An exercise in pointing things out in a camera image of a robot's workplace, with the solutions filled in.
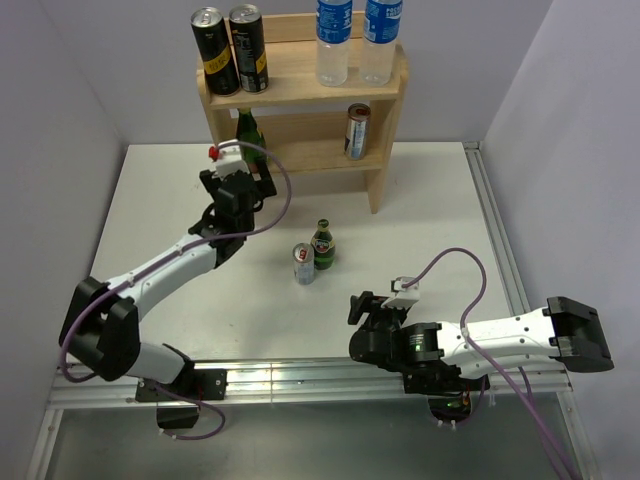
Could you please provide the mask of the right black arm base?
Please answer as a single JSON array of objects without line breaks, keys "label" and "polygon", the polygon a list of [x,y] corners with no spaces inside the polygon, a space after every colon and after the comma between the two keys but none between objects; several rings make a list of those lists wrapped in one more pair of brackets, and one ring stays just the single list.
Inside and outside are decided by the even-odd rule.
[{"label": "right black arm base", "polygon": [[461,377],[461,370],[442,361],[402,367],[404,392],[428,398],[431,414],[443,422],[467,420],[474,411],[471,394],[482,399],[490,381],[487,375],[477,379]]}]

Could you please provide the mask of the silver blue energy can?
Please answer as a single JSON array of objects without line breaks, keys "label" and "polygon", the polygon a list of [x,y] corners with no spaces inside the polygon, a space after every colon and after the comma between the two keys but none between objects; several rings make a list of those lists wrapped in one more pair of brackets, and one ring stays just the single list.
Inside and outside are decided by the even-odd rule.
[{"label": "silver blue energy can", "polygon": [[354,103],[347,111],[344,153],[350,160],[360,160],[366,152],[370,107],[364,103]]}]

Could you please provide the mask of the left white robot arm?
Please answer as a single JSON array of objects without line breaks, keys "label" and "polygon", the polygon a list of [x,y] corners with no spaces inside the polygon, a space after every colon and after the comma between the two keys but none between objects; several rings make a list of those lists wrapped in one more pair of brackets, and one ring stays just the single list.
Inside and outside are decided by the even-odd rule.
[{"label": "left white robot arm", "polygon": [[220,160],[200,180],[212,202],[174,246],[127,274],[106,282],[88,277],[76,286],[59,345],[92,376],[155,381],[172,399],[193,391],[193,361],[170,345],[142,342],[139,323],[183,285],[228,261],[254,232],[264,200],[277,193],[265,161],[251,173]]}]

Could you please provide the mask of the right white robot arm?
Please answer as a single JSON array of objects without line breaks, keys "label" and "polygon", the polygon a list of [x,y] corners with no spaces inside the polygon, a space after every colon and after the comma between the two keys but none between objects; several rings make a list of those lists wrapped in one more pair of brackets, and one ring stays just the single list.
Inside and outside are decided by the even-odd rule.
[{"label": "right white robot arm", "polygon": [[543,308],[520,316],[460,325],[407,324],[415,294],[394,297],[365,291],[350,299],[347,322],[357,326],[350,357],[389,372],[433,379],[443,389],[480,379],[499,368],[553,360],[576,373],[613,369],[614,362],[595,308],[567,297],[550,297]]}]

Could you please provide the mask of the clear water bottle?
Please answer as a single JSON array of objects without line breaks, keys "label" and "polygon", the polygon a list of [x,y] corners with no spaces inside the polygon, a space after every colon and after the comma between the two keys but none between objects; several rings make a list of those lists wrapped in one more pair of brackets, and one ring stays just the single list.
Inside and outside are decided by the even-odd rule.
[{"label": "clear water bottle", "polygon": [[382,86],[392,74],[403,1],[366,2],[359,73],[370,85]]},{"label": "clear water bottle", "polygon": [[337,87],[348,77],[352,12],[352,1],[316,3],[316,78],[321,85]]}]

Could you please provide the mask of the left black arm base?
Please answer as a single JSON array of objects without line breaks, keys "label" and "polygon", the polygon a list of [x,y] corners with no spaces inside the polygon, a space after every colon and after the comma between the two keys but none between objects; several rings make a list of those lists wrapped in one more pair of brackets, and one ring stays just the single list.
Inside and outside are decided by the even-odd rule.
[{"label": "left black arm base", "polygon": [[[141,379],[134,399],[156,404],[156,423],[162,434],[177,440],[203,440],[219,434],[226,424],[225,414],[210,401],[224,400],[227,385],[226,369],[193,369],[167,385]],[[187,435],[185,431],[195,427],[206,411],[219,417],[218,425],[209,433]]]}]

